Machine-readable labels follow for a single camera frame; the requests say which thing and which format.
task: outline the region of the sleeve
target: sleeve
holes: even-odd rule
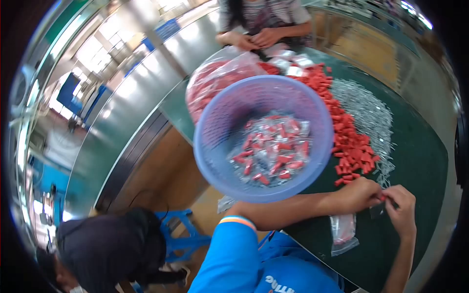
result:
[[[228,12],[228,0],[218,0],[218,26],[217,31],[230,31],[231,28],[229,26],[229,12]]]
[[[296,24],[305,23],[311,20],[311,15],[306,8],[301,5],[301,0],[293,0],[290,5],[290,13]]]
[[[224,217],[215,228],[189,293],[252,293],[258,285],[260,264],[254,224],[239,216]]]

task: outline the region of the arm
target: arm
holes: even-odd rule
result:
[[[397,256],[394,259],[391,272],[387,277],[383,293],[403,292],[412,269],[414,259],[414,248],[417,234],[415,225],[415,196],[407,191],[403,186],[392,186],[383,191],[386,199],[386,210],[391,218],[401,244]],[[398,204],[395,209],[391,203],[393,200]]]
[[[267,48],[277,43],[281,38],[300,37],[312,31],[311,15],[302,6],[300,0],[290,0],[287,4],[293,26],[280,28],[265,28],[255,35],[252,41],[262,47]]]
[[[310,32],[310,21],[280,28],[264,28],[260,33],[252,37],[252,42],[261,48],[268,48],[277,43],[281,38],[304,36]]]
[[[360,177],[335,192],[295,195],[273,203],[238,202],[227,215],[245,217],[259,231],[277,230],[308,218],[358,212],[380,203],[380,192],[379,184]]]
[[[414,259],[415,237],[401,239],[393,267],[387,277],[383,293],[403,292]]]
[[[252,293],[260,265],[256,227],[242,217],[224,217],[215,228],[189,293]]]
[[[246,51],[256,50],[260,47],[252,43],[252,37],[237,31],[219,32],[215,37],[220,45],[233,45]]]
[[[220,45],[233,45],[240,49],[251,51],[259,49],[259,46],[253,44],[251,42],[251,36],[244,35],[240,32],[233,31],[233,27],[239,25],[237,23],[233,27],[230,26],[230,12],[228,8],[227,0],[218,0],[219,6],[219,19],[218,19],[218,27],[217,36],[215,39]]]

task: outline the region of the clear plastic bag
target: clear plastic bag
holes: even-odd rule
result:
[[[292,57],[292,62],[301,68],[310,68],[314,66],[314,62],[306,54],[299,54]]]
[[[341,255],[344,252],[358,246],[355,237],[355,214],[330,216],[332,232],[331,256]]]
[[[272,47],[268,47],[267,49],[262,50],[264,54],[271,58],[271,57],[276,57],[279,55],[280,52],[289,49],[290,47],[285,44],[285,43],[277,43],[273,45]]]
[[[229,208],[231,208],[235,203],[238,201],[225,195],[221,199],[218,200],[218,206],[217,206],[217,214],[220,214]]]
[[[257,63],[260,59],[251,52],[240,52],[226,47],[197,68],[186,90],[186,105],[192,120],[197,124],[208,103],[227,86],[241,79],[266,75]]]
[[[280,71],[283,73],[285,73],[288,70],[288,68],[291,66],[291,62],[285,59],[279,58],[279,57],[274,57],[270,59],[267,63],[274,65],[275,67],[280,69]]]

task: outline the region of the pile of red connectors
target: pile of red connectors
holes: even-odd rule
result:
[[[332,83],[332,76],[326,76],[323,70],[324,63],[319,63],[305,70],[306,76],[290,76],[301,81],[315,90],[324,101],[327,109],[331,113],[334,124],[334,148],[332,153],[339,157],[339,164],[335,170],[341,178],[335,181],[335,185],[348,184],[353,179],[360,177],[358,172],[368,174],[375,168],[375,163],[380,160],[379,156],[374,156],[373,149],[369,146],[370,138],[365,134],[359,134],[353,124],[352,115],[345,113],[340,102],[333,98],[329,92]]]
[[[309,162],[310,122],[272,113],[249,120],[245,140],[228,160],[245,183],[277,186],[292,179]]]

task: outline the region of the wrist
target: wrist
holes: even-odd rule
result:
[[[322,210],[325,211],[326,215],[349,214],[347,208],[344,206],[340,190],[327,193]]]
[[[417,238],[417,231],[411,231],[403,235],[399,235],[401,239],[401,244],[415,244]]]
[[[288,27],[273,28],[273,29],[274,29],[275,34],[279,36],[279,40],[281,38],[287,37]]]

